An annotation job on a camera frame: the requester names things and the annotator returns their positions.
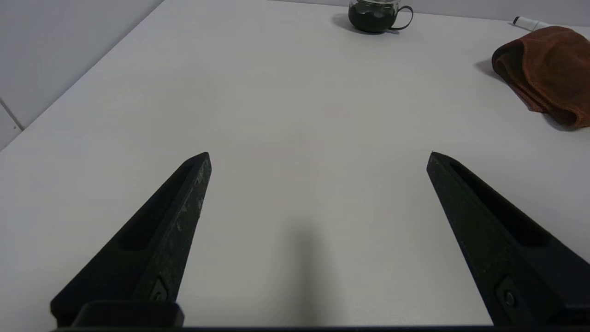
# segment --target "white table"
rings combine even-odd
[[[53,296],[202,151],[185,325],[490,324],[432,150],[590,259],[590,131],[489,74],[526,31],[418,14],[365,35],[346,11],[168,0],[115,46],[0,153],[2,329],[53,328]]]

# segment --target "cup handle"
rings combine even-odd
[[[391,28],[389,28],[389,30],[398,31],[398,30],[403,30],[403,29],[406,29],[406,28],[409,26],[409,24],[412,22],[412,20],[414,19],[414,10],[412,9],[412,7],[410,7],[410,6],[403,6],[403,7],[401,7],[401,8],[398,10],[398,12],[401,12],[401,11],[402,11],[402,9],[409,9],[410,13],[412,13],[412,18],[410,18],[410,19],[409,19],[409,22],[408,22],[406,25],[404,25],[403,27],[401,27],[401,28],[394,28],[394,27],[391,27]]]

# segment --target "glass jar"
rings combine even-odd
[[[357,29],[365,32],[385,32],[386,30],[402,30],[409,26],[414,18],[414,10],[410,6],[399,6],[401,0],[350,0],[348,19]],[[412,13],[412,19],[401,28],[394,28],[395,19],[402,9]]]

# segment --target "screw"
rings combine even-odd
[[[515,307],[516,306],[516,298],[514,297],[514,294],[512,294],[511,291],[506,291],[504,293],[504,301],[510,307]]]

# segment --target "brown cloth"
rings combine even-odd
[[[531,110],[570,128],[590,126],[590,41],[584,36],[539,29],[498,48],[491,62]]]

